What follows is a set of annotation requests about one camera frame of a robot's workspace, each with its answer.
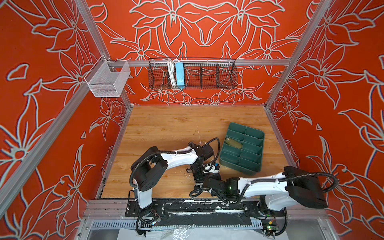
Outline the green striped sock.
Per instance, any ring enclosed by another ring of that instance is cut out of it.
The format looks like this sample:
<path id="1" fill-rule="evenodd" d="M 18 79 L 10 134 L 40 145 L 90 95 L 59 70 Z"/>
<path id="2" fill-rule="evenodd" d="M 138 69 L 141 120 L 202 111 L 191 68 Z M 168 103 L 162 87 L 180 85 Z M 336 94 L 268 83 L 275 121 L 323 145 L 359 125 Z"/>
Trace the green striped sock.
<path id="1" fill-rule="evenodd" d="M 237 140 L 231 139 L 231 138 L 226 138 L 225 144 L 227 144 L 228 146 L 237 148 L 237 149 L 242 149 L 242 147 L 243 147 L 242 143 L 238 142 Z"/>

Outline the green divided tray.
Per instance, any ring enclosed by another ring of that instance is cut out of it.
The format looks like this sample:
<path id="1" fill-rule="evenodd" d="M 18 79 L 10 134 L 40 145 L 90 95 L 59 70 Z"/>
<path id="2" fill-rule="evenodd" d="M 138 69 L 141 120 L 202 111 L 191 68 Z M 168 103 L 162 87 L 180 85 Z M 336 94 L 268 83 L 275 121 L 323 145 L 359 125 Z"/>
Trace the green divided tray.
<path id="1" fill-rule="evenodd" d="M 226 138 L 242 143 L 242 149 L 225 144 Z M 228 126 L 225 139 L 219 156 L 221 165 L 248 176 L 261 172 L 265 143 L 263 131 L 232 122 Z"/>

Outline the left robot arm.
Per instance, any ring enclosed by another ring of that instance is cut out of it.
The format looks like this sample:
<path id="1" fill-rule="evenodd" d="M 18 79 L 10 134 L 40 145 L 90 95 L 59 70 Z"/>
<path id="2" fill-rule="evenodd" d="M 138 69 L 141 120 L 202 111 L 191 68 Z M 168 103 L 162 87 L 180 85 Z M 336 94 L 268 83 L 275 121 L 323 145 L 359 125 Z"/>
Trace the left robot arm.
<path id="1" fill-rule="evenodd" d="M 174 151 L 151 147 L 135 161 L 131 166 L 130 185 L 139 208 L 143 210 L 152 204 L 152 188 L 167 170 L 184 165 L 190 166 L 188 171 L 198 186 L 220 169 L 214 149 L 209 144 L 200 146 L 192 142 L 186 148 Z"/>

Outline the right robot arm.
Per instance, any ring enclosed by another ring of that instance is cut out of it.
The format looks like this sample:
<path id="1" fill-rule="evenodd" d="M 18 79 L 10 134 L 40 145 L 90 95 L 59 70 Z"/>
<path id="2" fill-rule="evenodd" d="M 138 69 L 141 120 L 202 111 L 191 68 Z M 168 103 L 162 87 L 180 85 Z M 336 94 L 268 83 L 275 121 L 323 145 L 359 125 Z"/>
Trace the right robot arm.
<path id="1" fill-rule="evenodd" d="M 298 204 L 311 209 L 325 209 L 328 207 L 326 193 L 338 184 L 338 178 L 330 173 L 309 173 L 288 166 L 283 172 L 268 177 L 229 178 L 226 181 L 206 177 L 201 187 L 195 190 L 217 196 L 227 205 L 259 196 L 261 209 L 281 211 Z"/>

